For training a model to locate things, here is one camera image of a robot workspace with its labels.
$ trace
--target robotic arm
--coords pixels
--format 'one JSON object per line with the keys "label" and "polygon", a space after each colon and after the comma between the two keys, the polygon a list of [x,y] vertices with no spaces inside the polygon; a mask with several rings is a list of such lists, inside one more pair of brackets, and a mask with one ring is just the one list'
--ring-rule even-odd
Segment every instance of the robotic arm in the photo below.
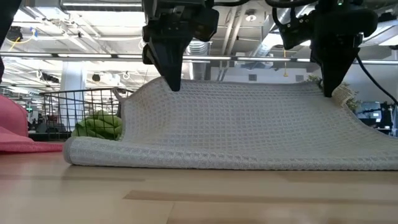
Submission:
{"label": "robotic arm", "polygon": [[[363,37],[377,28],[377,14],[361,8],[363,0],[319,0],[309,15],[296,18],[294,8],[317,0],[274,1],[272,16],[286,50],[311,40],[311,62],[322,70],[324,95],[331,97],[358,55]],[[224,2],[237,6],[248,0]],[[179,91],[182,56],[192,38],[209,41],[217,31],[218,12],[213,1],[142,0],[147,26],[143,28],[145,64],[154,64],[173,91]],[[292,8],[290,22],[281,24],[277,8]]]}
{"label": "robotic arm", "polygon": [[142,0],[142,59],[155,65],[172,91],[180,90],[182,56],[193,38],[208,42],[217,32],[218,11],[205,0]]}

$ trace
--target ceiling light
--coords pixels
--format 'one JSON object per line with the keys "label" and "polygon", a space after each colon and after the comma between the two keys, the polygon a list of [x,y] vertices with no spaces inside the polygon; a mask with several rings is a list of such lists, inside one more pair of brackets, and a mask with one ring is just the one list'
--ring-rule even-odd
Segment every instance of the ceiling light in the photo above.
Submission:
{"label": "ceiling light", "polygon": [[142,55],[118,55],[118,58],[142,59]]}
{"label": "ceiling light", "polygon": [[255,15],[250,15],[250,16],[246,17],[246,21],[248,21],[248,22],[253,22],[256,19],[257,19],[257,16],[255,16]]}
{"label": "ceiling light", "polygon": [[2,57],[51,57],[46,53],[17,53],[17,52],[1,52]]}
{"label": "ceiling light", "polygon": [[398,65],[398,60],[363,60],[364,65]]}
{"label": "ceiling light", "polygon": [[109,54],[58,54],[59,57],[93,57],[93,58],[111,58]]}
{"label": "ceiling light", "polygon": [[395,45],[398,45],[398,35],[396,35],[395,37],[392,37],[392,38],[384,41],[380,45],[381,46],[395,46]]}
{"label": "ceiling light", "polygon": [[246,21],[248,21],[248,22],[255,21],[257,19],[257,16],[255,15],[255,13],[256,13],[255,9],[248,9],[245,12],[245,15],[247,15],[246,16]]}
{"label": "ceiling light", "polygon": [[86,6],[86,7],[141,7],[140,3],[63,3],[63,6]]}
{"label": "ceiling light", "polygon": [[311,62],[309,58],[298,58],[297,62]]}
{"label": "ceiling light", "polygon": [[300,45],[301,46],[309,46],[309,45],[311,45],[311,40],[307,40],[305,42],[302,42]]}
{"label": "ceiling light", "polygon": [[186,55],[182,57],[184,60],[231,60],[231,57],[223,56],[193,56]]}
{"label": "ceiling light", "polygon": [[291,61],[290,58],[272,58],[272,57],[238,57],[236,60],[238,61],[255,61],[255,62],[289,62]]}

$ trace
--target column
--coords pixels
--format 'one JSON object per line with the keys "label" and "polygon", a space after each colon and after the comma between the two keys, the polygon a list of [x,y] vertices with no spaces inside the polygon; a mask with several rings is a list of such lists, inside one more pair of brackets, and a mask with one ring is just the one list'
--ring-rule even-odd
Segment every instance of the column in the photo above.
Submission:
{"label": "column", "polygon": [[75,124],[83,119],[85,113],[84,93],[87,72],[83,62],[64,62],[62,67],[60,94],[61,122],[67,131],[73,131]]}

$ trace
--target wooden table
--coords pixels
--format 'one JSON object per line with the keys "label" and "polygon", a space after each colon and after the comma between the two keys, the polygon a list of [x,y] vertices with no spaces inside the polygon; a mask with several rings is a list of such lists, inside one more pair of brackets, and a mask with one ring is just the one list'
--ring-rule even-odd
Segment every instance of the wooden table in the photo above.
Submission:
{"label": "wooden table", "polygon": [[398,223],[398,172],[79,167],[0,154],[0,224]]}

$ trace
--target metal rail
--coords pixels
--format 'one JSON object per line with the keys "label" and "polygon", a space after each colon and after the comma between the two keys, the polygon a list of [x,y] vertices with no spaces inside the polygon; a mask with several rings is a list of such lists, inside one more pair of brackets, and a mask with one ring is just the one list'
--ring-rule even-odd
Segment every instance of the metal rail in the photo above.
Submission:
{"label": "metal rail", "polygon": [[[119,61],[141,62],[141,54],[59,54],[59,53],[26,53],[26,52],[0,52],[1,57],[18,57],[37,60],[61,61]],[[309,58],[283,58],[283,57],[237,57],[237,56],[212,56],[212,55],[184,55],[184,61],[208,63],[210,61],[235,61],[235,62],[294,62],[312,63]],[[398,65],[398,60],[363,60],[365,65]]]}

